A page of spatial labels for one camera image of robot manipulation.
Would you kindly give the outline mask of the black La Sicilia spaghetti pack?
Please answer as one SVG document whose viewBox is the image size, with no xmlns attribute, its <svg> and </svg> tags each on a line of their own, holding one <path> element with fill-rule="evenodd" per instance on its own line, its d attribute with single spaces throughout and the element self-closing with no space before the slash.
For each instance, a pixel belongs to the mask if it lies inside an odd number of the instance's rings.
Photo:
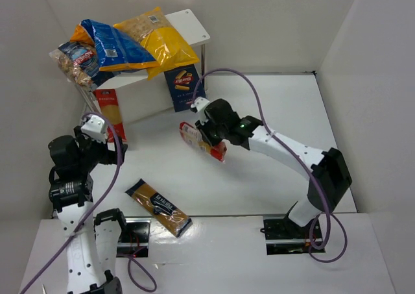
<svg viewBox="0 0 415 294">
<path fill-rule="evenodd" d="M 186 213 L 177 208 L 142 178 L 125 193 L 176 238 L 179 238 L 192 225 L 192 219 Z"/>
</svg>

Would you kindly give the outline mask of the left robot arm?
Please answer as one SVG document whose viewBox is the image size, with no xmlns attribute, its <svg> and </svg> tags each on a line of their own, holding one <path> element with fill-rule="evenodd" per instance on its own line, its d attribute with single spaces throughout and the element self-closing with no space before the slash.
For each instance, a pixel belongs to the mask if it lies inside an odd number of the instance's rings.
<svg viewBox="0 0 415 294">
<path fill-rule="evenodd" d="M 90 173 L 99 164 L 119 169 L 128 148 L 121 140 L 109 150 L 105 132 L 74 128 L 74 135 L 60 136 L 48 144 L 54 166 L 49 172 L 49 200 L 62 224 L 67 254 L 67 293 L 122 293 L 112 268 L 103 268 L 97 249 Z"/>
</svg>

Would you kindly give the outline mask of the dark blue Barilla pasta box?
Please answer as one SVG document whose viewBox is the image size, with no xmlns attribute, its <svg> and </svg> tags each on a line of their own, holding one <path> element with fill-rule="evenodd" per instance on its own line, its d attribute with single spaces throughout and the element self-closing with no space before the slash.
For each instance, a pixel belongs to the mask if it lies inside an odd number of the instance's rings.
<svg viewBox="0 0 415 294">
<path fill-rule="evenodd" d="M 193 92 L 200 77 L 194 65 L 177 67 L 164 72 L 175 112 L 191 108 Z"/>
</svg>

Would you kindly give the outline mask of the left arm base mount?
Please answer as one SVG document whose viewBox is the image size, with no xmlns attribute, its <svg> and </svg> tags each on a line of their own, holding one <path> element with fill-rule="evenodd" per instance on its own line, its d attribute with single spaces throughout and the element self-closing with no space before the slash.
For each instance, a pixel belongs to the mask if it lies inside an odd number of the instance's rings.
<svg viewBox="0 0 415 294">
<path fill-rule="evenodd" d="M 149 237 L 149 218 L 127 217 L 117 243 L 117 257 L 147 258 Z"/>
</svg>

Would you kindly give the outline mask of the red spaghetti pack on shelf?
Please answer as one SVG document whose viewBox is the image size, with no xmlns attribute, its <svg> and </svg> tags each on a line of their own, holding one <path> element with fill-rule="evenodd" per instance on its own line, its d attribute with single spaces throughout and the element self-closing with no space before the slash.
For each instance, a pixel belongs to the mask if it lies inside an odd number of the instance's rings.
<svg viewBox="0 0 415 294">
<path fill-rule="evenodd" d="M 94 91 L 94 95 L 99 104 L 101 114 L 110 121 L 122 142 L 127 142 L 116 90 L 98 89 Z"/>
</svg>

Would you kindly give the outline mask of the clear fusilli pasta bag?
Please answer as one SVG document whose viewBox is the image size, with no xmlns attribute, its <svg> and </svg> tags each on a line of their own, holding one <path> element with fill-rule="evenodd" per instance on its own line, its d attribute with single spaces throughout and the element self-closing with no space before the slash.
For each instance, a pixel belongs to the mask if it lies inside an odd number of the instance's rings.
<svg viewBox="0 0 415 294">
<path fill-rule="evenodd" d="M 97 52 L 94 47 L 80 42 L 66 42 L 49 53 L 65 76 L 87 91 L 97 85 L 94 77 L 99 71 Z"/>
</svg>

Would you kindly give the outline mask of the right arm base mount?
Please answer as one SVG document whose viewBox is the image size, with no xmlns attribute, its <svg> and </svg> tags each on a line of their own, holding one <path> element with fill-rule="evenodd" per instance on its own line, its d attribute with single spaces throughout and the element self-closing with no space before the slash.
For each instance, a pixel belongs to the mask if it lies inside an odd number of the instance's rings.
<svg viewBox="0 0 415 294">
<path fill-rule="evenodd" d="M 311 241 L 323 242 L 320 223 L 312 227 L 311 221 L 304 227 L 293 223 L 286 215 L 277 214 L 263 217 L 259 230 L 265 237 L 267 255 L 306 254 Z"/>
</svg>

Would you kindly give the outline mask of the red spaghetti pack with barcode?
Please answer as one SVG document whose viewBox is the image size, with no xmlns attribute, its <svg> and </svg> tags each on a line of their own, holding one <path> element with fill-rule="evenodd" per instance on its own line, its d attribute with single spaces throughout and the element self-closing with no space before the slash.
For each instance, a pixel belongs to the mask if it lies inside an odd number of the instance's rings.
<svg viewBox="0 0 415 294">
<path fill-rule="evenodd" d="M 210 146 L 202 139 L 200 131 L 187 122 L 180 123 L 179 132 L 183 141 L 190 145 L 192 148 L 203 151 L 204 153 L 210 155 L 220 162 L 225 161 L 227 147 L 223 141 L 213 147 Z"/>
</svg>

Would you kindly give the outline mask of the white two-tier shelf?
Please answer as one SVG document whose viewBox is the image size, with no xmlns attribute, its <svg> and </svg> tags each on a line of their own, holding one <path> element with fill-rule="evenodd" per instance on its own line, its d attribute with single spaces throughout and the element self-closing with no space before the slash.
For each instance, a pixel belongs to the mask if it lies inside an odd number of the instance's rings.
<svg viewBox="0 0 415 294">
<path fill-rule="evenodd" d="M 193 49 L 201 48 L 198 72 L 203 75 L 207 70 L 205 49 L 210 35 L 190 9 L 167 14 L 166 18 Z M 122 73 L 106 81 L 101 87 L 116 91 L 125 125 L 173 107 L 163 73 L 151 80 L 148 80 L 146 71 Z"/>
</svg>

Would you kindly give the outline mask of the yellow pasta bag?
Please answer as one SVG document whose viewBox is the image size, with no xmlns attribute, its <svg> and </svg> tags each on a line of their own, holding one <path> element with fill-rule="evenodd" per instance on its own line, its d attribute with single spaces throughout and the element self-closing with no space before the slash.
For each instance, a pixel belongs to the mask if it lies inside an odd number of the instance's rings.
<svg viewBox="0 0 415 294">
<path fill-rule="evenodd" d="M 197 54 L 160 7 L 116 23 L 114 27 L 140 43 L 158 62 L 158 66 L 147 69 L 149 80 L 165 71 L 199 62 Z"/>
</svg>

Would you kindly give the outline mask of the blue and orange pasta bag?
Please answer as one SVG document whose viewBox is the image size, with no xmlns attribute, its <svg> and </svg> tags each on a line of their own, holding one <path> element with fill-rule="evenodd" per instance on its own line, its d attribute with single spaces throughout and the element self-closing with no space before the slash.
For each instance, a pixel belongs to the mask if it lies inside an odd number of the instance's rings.
<svg viewBox="0 0 415 294">
<path fill-rule="evenodd" d="M 76 26 L 71 41 L 93 46 L 98 55 L 99 70 L 103 72 L 135 71 L 160 65 L 129 35 L 92 19 L 84 19 Z"/>
</svg>

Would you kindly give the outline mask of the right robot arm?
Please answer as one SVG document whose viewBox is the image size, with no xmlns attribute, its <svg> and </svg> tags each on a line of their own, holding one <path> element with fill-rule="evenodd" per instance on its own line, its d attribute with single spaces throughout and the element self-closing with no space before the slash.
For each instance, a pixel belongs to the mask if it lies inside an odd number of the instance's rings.
<svg viewBox="0 0 415 294">
<path fill-rule="evenodd" d="M 324 206 L 332 212 L 350 188 L 352 179 L 342 153 L 308 147 L 273 130 L 252 116 L 239 117 L 224 99 L 199 97 L 191 105 L 195 125 L 204 142 L 214 147 L 223 140 L 264 154 L 301 174 L 309 182 L 307 195 L 287 212 L 286 218 L 305 227 Z"/>
</svg>

